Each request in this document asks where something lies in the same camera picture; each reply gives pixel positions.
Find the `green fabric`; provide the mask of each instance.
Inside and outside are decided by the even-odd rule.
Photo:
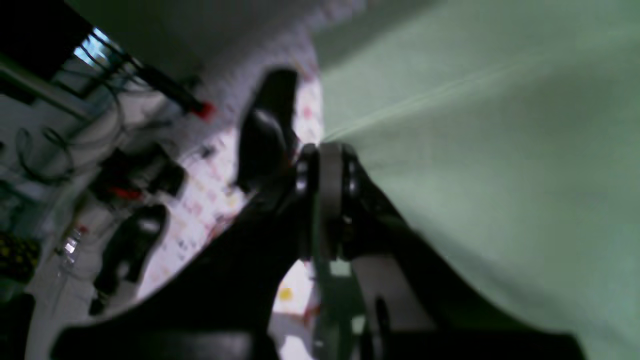
[[[327,140],[473,287],[640,359],[640,1],[389,0],[316,49]]]

